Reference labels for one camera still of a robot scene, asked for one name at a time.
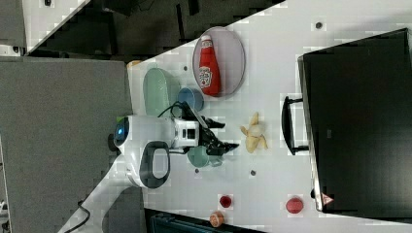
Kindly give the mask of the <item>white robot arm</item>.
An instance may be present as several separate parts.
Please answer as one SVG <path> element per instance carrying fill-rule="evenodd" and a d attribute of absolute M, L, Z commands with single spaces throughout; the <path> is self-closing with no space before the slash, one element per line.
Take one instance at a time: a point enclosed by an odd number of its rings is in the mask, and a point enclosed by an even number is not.
<path fill-rule="evenodd" d="M 206 153 L 222 156 L 237 146 L 223 142 L 214 134 L 222 123 L 203 116 L 163 117 L 127 116 L 118 122 L 114 145 L 120 150 L 110 170 L 89 196 L 78 205 L 57 233 L 103 233 L 103 219 L 123 191 L 138 186 L 156 189 L 170 174 L 158 178 L 154 173 L 155 154 L 163 152 L 171 161 L 174 150 L 183 153 L 203 147 Z"/>

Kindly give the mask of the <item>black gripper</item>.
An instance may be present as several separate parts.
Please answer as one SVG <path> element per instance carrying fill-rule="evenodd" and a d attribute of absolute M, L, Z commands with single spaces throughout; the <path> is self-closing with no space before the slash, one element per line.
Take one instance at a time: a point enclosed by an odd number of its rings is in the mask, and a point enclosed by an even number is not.
<path fill-rule="evenodd" d="M 221 142 L 218 137 L 212 132 L 213 129 L 224 128 L 225 124 L 214 121 L 206 116 L 201 117 L 200 121 L 200 139 L 199 145 L 206 148 L 208 155 L 223 155 L 224 152 L 230 152 L 239 147 L 238 144 Z"/>

